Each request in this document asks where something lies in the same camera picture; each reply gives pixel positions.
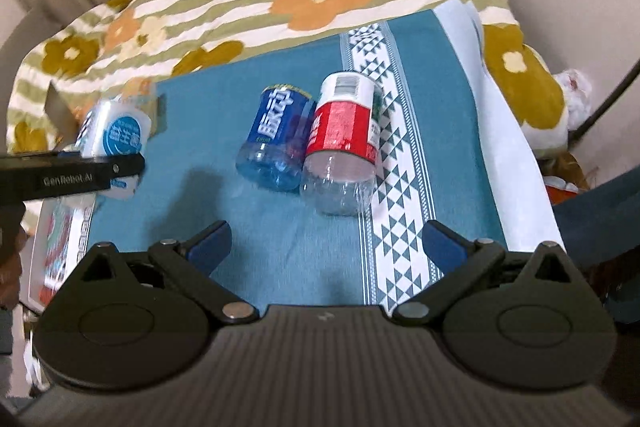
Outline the person's left hand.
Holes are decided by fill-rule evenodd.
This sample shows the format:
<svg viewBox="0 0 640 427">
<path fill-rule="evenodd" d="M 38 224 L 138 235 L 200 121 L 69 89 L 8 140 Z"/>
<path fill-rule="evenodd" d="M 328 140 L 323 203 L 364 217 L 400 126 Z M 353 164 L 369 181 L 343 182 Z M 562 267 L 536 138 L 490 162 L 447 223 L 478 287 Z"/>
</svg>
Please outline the person's left hand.
<svg viewBox="0 0 640 427">
<path fill-rule="evenodd" d="M 20 278 L 23 273 L 21 251 L 28 239 L 23 228 L 18 229 L 14 251 L 1 265 L 0 305 L 2 310 L 12 311 L 20 299 Z"/>
</svg>

